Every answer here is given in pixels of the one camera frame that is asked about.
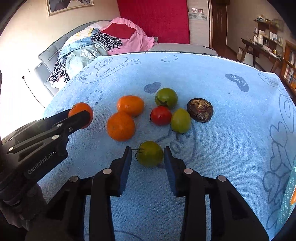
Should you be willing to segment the large mandarin orange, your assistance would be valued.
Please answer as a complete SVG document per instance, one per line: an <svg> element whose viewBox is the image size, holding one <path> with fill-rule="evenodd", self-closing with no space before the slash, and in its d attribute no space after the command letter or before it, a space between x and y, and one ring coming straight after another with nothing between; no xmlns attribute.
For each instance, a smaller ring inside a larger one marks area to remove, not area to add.
<svg viewBox="0 0 296 241"><path fill-rule="evenodd" d="M112 139L123 142L135 134L135 123L127 113L117 112L108 119L106 129Z"/></svg>

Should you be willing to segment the oval back mandarin orange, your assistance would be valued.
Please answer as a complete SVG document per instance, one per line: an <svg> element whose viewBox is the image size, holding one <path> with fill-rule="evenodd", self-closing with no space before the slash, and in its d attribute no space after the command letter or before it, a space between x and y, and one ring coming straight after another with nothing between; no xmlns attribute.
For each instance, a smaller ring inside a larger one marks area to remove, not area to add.
<svg viewBox="0 0 296 241"><path fill-rule="evenodd" d="M126 95L118 100L116 107L117 111L136 117L144 111L144 101L138 96Z"/></svg>

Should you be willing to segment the green tomato front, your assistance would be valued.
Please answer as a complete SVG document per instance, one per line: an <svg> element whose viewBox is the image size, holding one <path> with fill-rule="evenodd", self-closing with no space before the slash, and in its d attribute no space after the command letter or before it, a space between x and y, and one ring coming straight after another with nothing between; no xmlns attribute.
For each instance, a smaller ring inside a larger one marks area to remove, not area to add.
<svg viewBox="0 0 296 241"><path fill-rule="evenodd" d="M145 167L155 167L163 161L163 149L154 141L145 141L132 150L136 151L136 160Z"/></svg>

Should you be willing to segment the yellow-green oval tomato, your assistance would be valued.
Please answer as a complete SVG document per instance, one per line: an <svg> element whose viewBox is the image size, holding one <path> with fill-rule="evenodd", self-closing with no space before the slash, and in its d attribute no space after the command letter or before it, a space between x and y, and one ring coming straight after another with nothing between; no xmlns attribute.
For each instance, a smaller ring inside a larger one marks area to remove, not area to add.
<svg viewBox="0 0 296 241"><path fill-rule="evenodd" d="M177 109L171 117L171 129L177 133L186 133L191 127L191 116L183 109Z"/></svg>

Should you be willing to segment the leopard print cloth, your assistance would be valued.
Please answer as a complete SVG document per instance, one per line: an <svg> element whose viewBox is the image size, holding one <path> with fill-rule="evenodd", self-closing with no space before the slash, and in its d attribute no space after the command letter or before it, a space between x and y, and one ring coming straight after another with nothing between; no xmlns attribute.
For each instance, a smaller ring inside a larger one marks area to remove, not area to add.
<svg viewBox="0 0 296 241"><path fill-rule="evenodd" d="M79 40L83 37L87 37L88 32L89 32L88 30L86 30L86 33L82 33L82 31L78 32L77 34L70 37L70 39L68 39L65 44L69 44L69 43L74 42L75 40ZM107 34L104 34L102 32L100 34L96 34L93 37L93 40L102 43L106 47L106 51L112 50L112 49L119 47L123 44L120 39L118 39L116 37L112 37ZM48 81L50 83L54 83L54 82L58 82L59 80L63 80L64 82L68 82L70 79L68 78L66 73L62 70L61 64L57 59L55 65L53 67L53 71L51 72L51 74L48 78Z"/></svg>

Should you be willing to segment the light blue lace basket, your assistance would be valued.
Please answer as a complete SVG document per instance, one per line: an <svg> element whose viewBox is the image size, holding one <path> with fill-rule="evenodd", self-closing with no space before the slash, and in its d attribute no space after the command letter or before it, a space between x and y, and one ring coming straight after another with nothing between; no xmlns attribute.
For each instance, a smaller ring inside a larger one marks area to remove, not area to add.
<svg viewBox="0 0 296 241"><path fill-rule="evenodd" d="M277 219L277 229L280 230L287 222L295 208L295 165L292 168L288 184L283 196L282 204Z"/></svg>

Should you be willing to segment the floral green quilt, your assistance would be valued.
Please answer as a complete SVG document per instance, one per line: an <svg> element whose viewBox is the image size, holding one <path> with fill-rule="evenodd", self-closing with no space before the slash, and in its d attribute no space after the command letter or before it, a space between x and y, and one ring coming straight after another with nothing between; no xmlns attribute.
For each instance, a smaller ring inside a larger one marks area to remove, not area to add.
<svg viewBox="0 0 296 241"><path fill-rule="evenodd" d="M59 52L58 61L69 79L73 78L99 56L107 56L106 47L102 43L93 40L96 34L101 33L100 30L86 28L82 33L86 33L86 30L89 31L87 37L65 44Z"/></svg>

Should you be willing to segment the small red tomato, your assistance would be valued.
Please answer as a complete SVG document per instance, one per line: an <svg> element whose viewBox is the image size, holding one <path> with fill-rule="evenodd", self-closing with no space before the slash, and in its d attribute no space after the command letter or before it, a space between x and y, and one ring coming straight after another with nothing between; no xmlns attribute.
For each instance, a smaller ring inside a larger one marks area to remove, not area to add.
<svg viewBox="0 0 296 241"><path fill-rule="evenodd" d="M158 106L151 111L150 122L158 126L166 126L171 122L171 111L165 106Z"/></svg>

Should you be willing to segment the round green tomato back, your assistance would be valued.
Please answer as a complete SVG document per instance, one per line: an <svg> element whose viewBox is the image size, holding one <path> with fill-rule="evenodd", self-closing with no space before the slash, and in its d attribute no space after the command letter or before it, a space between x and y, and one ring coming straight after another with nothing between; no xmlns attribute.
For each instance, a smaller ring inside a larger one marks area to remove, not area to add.
<svg viewBox="0 0 296 241"><path fill-rule="evenodd" d="M170 88L162 88L155 95L155 102L157 106L165 106L173 109L178 102L177 93Z"/></svg>

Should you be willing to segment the pink blanket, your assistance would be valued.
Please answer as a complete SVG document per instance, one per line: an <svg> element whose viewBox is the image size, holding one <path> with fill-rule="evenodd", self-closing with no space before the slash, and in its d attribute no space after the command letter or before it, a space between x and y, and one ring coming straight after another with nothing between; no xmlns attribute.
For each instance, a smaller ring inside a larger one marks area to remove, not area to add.
<svg viewBox="0 0 296 241"><path fill-rule="evenodd" d="M123 44L107 51L108 55L144 52L150 50L156 44L154 37L148 37L142 28L130 20L124 18L114 18L111 23L126 24L131 28L135 28L136 32L129 39L120 39Z"/></svg>

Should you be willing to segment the red pillow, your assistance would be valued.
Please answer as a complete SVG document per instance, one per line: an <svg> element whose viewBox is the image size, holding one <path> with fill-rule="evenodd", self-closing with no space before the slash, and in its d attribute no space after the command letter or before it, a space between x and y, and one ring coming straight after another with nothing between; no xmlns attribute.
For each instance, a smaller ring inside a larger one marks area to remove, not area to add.
<svg viewBox="0 0 296 241"><path fill-rule="evenodd" d="M129 39L136 32L136 29L126 24L111 23L105 30L101 30L101 32L119 39Z"/></svg>

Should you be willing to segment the framed wedding photo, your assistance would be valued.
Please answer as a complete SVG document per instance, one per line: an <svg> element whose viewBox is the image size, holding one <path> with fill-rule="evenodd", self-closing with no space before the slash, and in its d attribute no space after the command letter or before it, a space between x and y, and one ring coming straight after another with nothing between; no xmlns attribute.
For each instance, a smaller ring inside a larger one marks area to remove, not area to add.
<svg viewBox="0 0 296 241"><path fill-rule="evenodd" d="M48 16L52 16L71 9L93 6L93 0L46 0Z"/></svg>

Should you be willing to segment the wooden bookshelf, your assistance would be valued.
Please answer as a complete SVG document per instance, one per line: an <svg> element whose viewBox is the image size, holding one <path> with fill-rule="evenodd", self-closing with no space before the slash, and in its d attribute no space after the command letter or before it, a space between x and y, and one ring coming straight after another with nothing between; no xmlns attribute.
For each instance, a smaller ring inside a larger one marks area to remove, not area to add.
<svg viewBox="0 0 296 241"><path fill-rule="evenodd" d="M286 40L285 52L283 54L280 71L280 79L285 87L291 92L293 98L295 98L295 51L295 44Z"/></svg>

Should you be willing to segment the wooden desk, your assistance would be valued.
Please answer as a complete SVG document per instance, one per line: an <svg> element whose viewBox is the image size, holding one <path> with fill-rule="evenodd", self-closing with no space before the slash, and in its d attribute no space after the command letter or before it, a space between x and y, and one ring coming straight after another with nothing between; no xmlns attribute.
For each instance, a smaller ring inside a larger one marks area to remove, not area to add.
<svg viewBox="0 0 296 241"><path fill-rule="evenodd" d="M245 45L245 48L243 49L243 53L239 59L240 62L243 63L246 53L252 54L253 56L253 67L259 67L261 71L266 70L256 61L256 57L260 57L260 55L264 56L269 60L269 62L272 64L270 72L276 73L277 69L281 69L282 67L282 59L280 56L272 56L271 53L264 50L263 47L256 44L255 42L252 42L250 40L246 40L241 38L243 44Z"/></svg>

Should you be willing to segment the dark wooden door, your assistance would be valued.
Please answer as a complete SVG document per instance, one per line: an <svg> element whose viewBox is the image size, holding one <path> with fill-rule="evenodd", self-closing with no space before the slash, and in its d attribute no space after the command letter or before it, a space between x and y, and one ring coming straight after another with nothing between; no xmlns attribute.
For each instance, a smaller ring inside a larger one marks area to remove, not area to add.
<svg viewBox="0 0 296 241"><path fill-rule="evenodd" d="M210 21L212 48L217 52L222 52L227 43L227 0L211 0L210 3Z"/></svg>

